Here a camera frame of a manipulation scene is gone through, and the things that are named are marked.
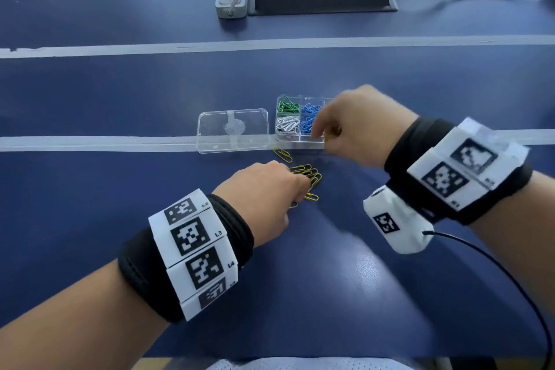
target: person's right hand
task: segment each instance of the person's right hand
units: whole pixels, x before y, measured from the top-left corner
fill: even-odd
[[[370,85],[340,93],[317,114],[312,138],[325,137],[329,153],[382,167],[418,115]]]

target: white stripe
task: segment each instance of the white stripe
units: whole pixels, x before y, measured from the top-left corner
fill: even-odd
[[[523,145],[555,145],[555,129],[498,130],[502,140]],[[265,149],[323,149],[321,142],[281,142],[270,135]],[[7,136],[0,137],[0,152],[9,151],[110,151],[110,152],[195,152],[196,136]],[[215,136],[214,143],[229,142]]]
[[[332,47],[437,47],[437,46],[542,46],[555,45],[555,35],[470,35],[447,37],[282,38],[278,40],[209,41],[119,46],[41,47],[0,49],[0,58],[71,58],[160,53],[199,53]]]

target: plastic box lid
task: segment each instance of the plastic box lid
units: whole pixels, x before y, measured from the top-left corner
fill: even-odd
[[[252,151],[265,149],[269,143],[268,112],[263,108],[206,111],[199,115],[200,153]]]

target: yellow paper clip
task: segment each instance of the yellow paper clip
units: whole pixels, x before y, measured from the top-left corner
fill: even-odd
[[[311,168],[312,168],[312,165],[310,164],[302,164],[299,166],[289,167],[289,170],[291,170],[293,174],[299,174],[299,173],[302,173],[303,171],[310,170]]]
[[[307,199],[309,201],[317,201],[320,198],[318,197],[318,195],[315,195],[314,193],[307,192],[306,196],[305,196],[305,199]]]
[[[304,171],[301,171],[299,174],[302,174],[306,177],[311,178],[311,177],[315,176],[316,174],[318,174],[318,169],[304,170]]]
[[[280,157],[280,159],[282,159],[286,163],[290,164],[293,162],[293,158],[291,158],[291,154],[281,149],[279,146],[274,146],[273,151],[278,157]]]
[[[320,183],[320,180],[322,180],[322,174],[320,173],[316,173],[314,176],[310,177],[310,190],[312,190],[315,185]]]

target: blue table surface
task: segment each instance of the blue table surface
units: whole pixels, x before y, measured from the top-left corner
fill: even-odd
[[[262,38],[555,34],[554,0],[397,0],[399,12],[220,21],[214,0],[0,0],[0,47]],[[380,47],[2,59],[0,136],[192,136],[198,114],[335,96],[371,82],[420,114],[555,128],[553,46]],[[555,175],[552,146],[535,168]],[[487,260],[450,240],[394,253],[361,201],[384,173],[295,152],[319,202],[256,250],[238,285],[170,328],[153,356],[530,355],[538,322]],[[12,152],[0,156],[0,325],[116,256],[147,217],[271,151]],[[439,230],[479,243],[467,229]]]

